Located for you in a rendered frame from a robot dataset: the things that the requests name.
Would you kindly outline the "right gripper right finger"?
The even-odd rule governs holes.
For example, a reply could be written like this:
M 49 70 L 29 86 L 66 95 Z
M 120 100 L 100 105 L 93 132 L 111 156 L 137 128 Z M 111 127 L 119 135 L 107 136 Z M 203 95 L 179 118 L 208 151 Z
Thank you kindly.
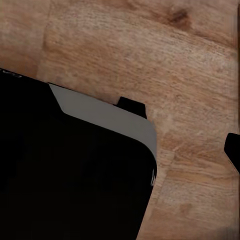
M 240 173 L 240 135 L 228 133 L 224 151 Z

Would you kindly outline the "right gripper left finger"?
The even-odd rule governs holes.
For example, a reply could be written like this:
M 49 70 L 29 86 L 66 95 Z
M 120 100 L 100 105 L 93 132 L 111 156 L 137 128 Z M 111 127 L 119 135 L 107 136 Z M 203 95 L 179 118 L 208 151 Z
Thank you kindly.
M 26 153 L 22 133 L 0 138 L 0 193 Z

